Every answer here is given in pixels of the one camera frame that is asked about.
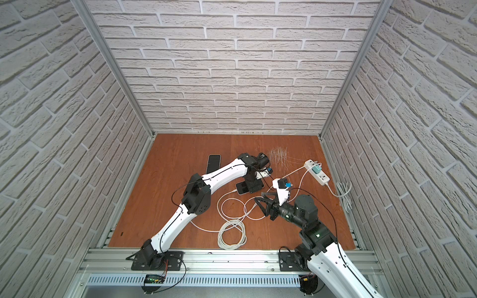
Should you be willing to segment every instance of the aluminum frame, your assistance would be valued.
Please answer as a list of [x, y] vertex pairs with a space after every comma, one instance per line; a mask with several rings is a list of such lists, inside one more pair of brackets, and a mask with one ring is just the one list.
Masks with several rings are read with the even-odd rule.
[[91, 38], [98, 47], [99, 52], [103, 55], [104, 60], [106, 60], [106, 64], [108, 64], [109, 68], [111, 69], [111, 73], [116, 78], [119, 86], [121, 87], [121, 90], [123, 90], [124, 94], [126, 95], [127, 100], [131, 104], [131, 107], [139, 118], [139, 121], [141, 122], [142, 126], [146, 130], [149, 137], [153, 138], [155, 133], [151, 125], [149, 124], [149, 121], [147, 121], [147, 118], [144, 115], [141, 106], [137, 102], [137, 99], [134, 96], [134, 92], [131, 89], [131, 86], [129, 86], [129, 83], [127, 82], [123, 71], [121, 70], [121, 67], [119, 67], [118, 62], [113, 55], [113, 52], [109, 48], [106, 39], [101, 33], [98, 24], [94, 20], [93, 14], [89, 10], [88, 5], [84, 0], [71, 0], [71, 2], [73, 3], [74, 8], [76, 8], [76, 11], [78, 12], [80, 18], [83, 20], [85, 27], [91, 34]]
[[[332, 162], [329, 162], [329, 161], [332, 161], [332, 159], [330, 156], [328, 143], [326, 143], [326, 140], [324, 139], [320, 140], [320, 143], [323, 149], [323, 154], [325, 155], [325, 159], [328, 162], [328, 167], [330, 168], [330, 175], [333, 178], [333, 181], [339, 181], [339, 179], [337, 179], [339, 177], [338, 171], [336, 170], [334, 164]], [[356, 218], [354, 218], [353, 209], [351, 209], [351, 213], [344, 212], [344, 216], [346, 217], [348, 226], [350, 227], [351, 230], [353, 230], [354, 235], [356, 236], [356, 242], [359, 244], [359, 248], [361, 250], [369, 249], [370, 247], [366, 247], [366, 243], [363, 239], [363, 235], [361, 234], [361, 231], [359, 230], [358, 224], [356, 222]]]
[[129, 196], [133, 192], [134, 185], [136, 184], [139, 174], [141, 173], [144, 163], [146, 162], [146, 158], [149, 155], [149, 151], [151, 150], [151, 147], [154, 144], [154, 140], [155, 140], [155, 137], [146, 139], [143, 149], [141, 150], [141, 153], [139, 157], [137, 158], [136, 165], [134, 166], [131, 172], [131, 175], [129, 176], [126, 182], [126, 185], [124, 186], [124, 190], [119, 196], [116, 206], [113, 209], [113, 213], [109, 216], [109, 220], [106, 226], [104, 227], [104, 230], [102, 231], [101, 236], [96, 242], [97, 248], [104, 246], [104, 244], [106, 243], [106, 240], [109, 237], [109, 233], [111, 229], [113, 229], [119, 222], [119, 219], [121, 218], [121, 214], [123, 213], [124, 208], [126, 207], [127, 200], [129, 199]]
[[369, 49], [371, 48], [371, 44], [373, 43], [374, 38], [376, 37], [379, 28], [381, 27], [381, 24], [383, 23], [384, 18], [386, 17], [386, 14], [388, 13], [393, 1], [394, 0], [381, 0], [381, 2], [379, 3], [378, 8], [376, 9], [376, 13], [374, 14], [373, 20], [371, 21], [371, 24], [366, 31], [366, 35], [363, 38], [363, 42], [361, 42], [358, 52], [356, 53], [356, 56], [351, 64], [351, 68], [346, 74], [346, 77], [344, 78], [343, 85], [341, 85], [341, 89], [338, 93], [338, 96], [336, 97], [333, 107], [331, 108], [328, 117], [326, 117], [325, 124], [323, 125], [319, 134], [320, 140], [328, 131], [332, 120], [338, 112], [338, 108], [340, 107], [344, 96], [348, 92], [348, 89], [350, 88], [353, 79], [356, 77], [361, 63], [364, 61]]
[[[138, 251], [138, 248], [90, 248], [86, 253], [78, 272], [65, 297], [79, 298], [88, 286], [91, 275], [136, 277], [156, 271], [132, 271], [132, 261], [126, 257]], [[207, 276], [244, 276], [286, 278], [302, 275], [303, 272], [281, 272], [278, 250], [222, 250], [222, 249], [181, 249], [184, 251], [184, 263], [188, 277]], [[359, 271], [368, 277], [371, 284], [380, 293], [390, 293], [381, 265], [371, 250], [344, 251]], [[182, 276], [184, 271], [170, 273]]]

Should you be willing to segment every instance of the black joint housing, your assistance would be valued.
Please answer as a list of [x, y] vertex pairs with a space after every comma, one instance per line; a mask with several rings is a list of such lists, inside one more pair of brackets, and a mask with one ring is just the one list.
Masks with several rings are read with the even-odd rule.
[[287, 188], [286, 184], [288, 183], [288, 179], [287, 178], [283, 178], [283, 179], [280, 179], [277, 181], [278, 182], [278, 188], [279, 189], [285, 189]]
[[182, 203], [187, 207], [187, 214], [202, 214], [210, 207], [210, 186], [197, 173], [190, 177], [189, 183], [184, 191]]

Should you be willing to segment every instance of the blue connector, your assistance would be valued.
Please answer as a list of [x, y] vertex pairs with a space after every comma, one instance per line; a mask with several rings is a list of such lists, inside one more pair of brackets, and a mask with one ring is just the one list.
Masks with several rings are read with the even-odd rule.
[[315, 173], [315, 174], [318, 174], [319, 172], [321, 172], [321, 167], [319, 165], [316, 165], [314, 166], [313, 168], [311, 168], [311, 170]]

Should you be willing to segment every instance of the robotic arm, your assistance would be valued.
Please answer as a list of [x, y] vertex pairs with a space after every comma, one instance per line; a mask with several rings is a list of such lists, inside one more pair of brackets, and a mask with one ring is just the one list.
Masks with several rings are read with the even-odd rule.
[[316, 274], [341, 298], [382, 298], [346, 256], [336, 237], [318, 219], [318, 208], [309, 195], [300, 195], [292, 206], [280, 204], [277, 193], [262, 193], [255, 198], [265, 216], [283, 217], [301, 227], [303, 243], [295, 248], [295, 262], [303, 270]]
[[158, 267], [164, 253], [184, 227], [197, 215], [210, 207], [210, 197], [220, 187], [234, 179], [244, 177], [250, 193], [261, 190], [262, 177], [271, 174], [272, 169], [265, 168], [268, 157], [260, 153], [257, 157], [248, 153], [239, 155], [230, 164], [203, 176], [194, 174], [184, 191], [184, 197], [174, 215], [166, 225], [151, 239], [144, 242], [140, 253], [149, 267]]

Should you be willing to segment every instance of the black mounting plate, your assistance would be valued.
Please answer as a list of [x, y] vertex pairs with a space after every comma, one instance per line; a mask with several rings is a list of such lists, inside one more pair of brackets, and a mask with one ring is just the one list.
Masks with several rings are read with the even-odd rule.
[[303, 271], [303, 269], [298, 267], [297, 263], [295, 262], [295, 253], [294, 252], [288, 252], [288, 251], [279, 252], [278, 253], [278, 261], [279, 261], [279, 264], [280, 264], [280, 271], [307, 272], [307, 271]]
[[132, 271], [164, 271], [166, 268], [166, 261], [168, 261], [168, 271], [180, 271], [180, 266], [182, 264], [182, 256], [184, 255], [183, 251], [167, 251], [165, 253], [164, 259], [161, 262], [161, 265], [152, 262], [151, 266], [148, 266], [144, 260], [143, 254], [136, 254], [133, 259], [133, 264], [131, 265]]

